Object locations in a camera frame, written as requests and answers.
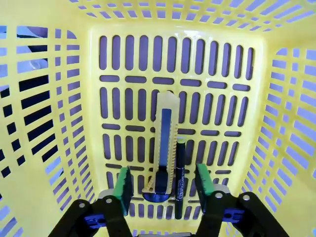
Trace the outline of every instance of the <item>blue strip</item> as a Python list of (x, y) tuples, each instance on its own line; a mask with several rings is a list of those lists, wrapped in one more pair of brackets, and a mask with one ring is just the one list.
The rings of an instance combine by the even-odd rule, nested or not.
[(170, 124), (171, 124), (171, 109), (162, 109), (159, 166), (167, 167), (167, 164), (168, 164)]

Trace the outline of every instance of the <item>screw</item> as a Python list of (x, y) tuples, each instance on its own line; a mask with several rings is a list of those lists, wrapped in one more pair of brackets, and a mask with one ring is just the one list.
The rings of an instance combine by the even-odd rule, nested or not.
[(244, 196), (242, 197), (242, 199), (244, 199), (245, 201), (249, 201), (249, 200), (250, 200), (250, 197), (249, 197), (249, 195), (244, 195)]
[(222, 198), (223, 195), (222, 195), (221, 193), (217, 193), (217, 194), (215, 194), (215, 197), (216, 197), (216, 198)]

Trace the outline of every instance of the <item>marker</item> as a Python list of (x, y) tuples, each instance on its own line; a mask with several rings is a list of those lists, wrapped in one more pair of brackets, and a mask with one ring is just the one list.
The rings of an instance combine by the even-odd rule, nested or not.
[(184, 192), (184, 160), (185, 160), (186, 144), (183, 137), (177, 139), (176, 149), (176, 202), (175, 202), (175, 218), (182, 218), (183, 209), (183, 192)]

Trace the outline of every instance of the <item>green rubber pad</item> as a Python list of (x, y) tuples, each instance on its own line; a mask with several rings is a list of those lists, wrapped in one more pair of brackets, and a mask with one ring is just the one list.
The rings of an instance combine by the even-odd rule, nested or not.
[(202, 187), (205, 195), (209, 196), (214, 192), (213, 182), (209, 176), (207, 167), (205, 164), (197, 164), (197, 169), (202, 181)]
[(120, 200), (124, 216), (128, 214), (129, 203), (133, 196), (132, 189), (130, 170), (128, 167), (123, 167), (120, 169), (113, 196)]

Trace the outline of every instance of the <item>basket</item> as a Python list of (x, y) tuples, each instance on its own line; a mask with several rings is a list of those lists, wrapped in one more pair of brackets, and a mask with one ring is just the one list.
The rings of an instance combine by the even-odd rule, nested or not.
[[(316, 236), (314, 0), (11, 0), (0, 9), (1, 236), (47, 236), (122, 166), (139, 233), (195, 232), (194, 183), (252, 191), (293, 237)], [(143, 199), (159, 91), (180, 97), (183, 219)], [(106, 228), (97, 236), (107, 236)], [(224, 223), (220, 236), (241, 236)]]

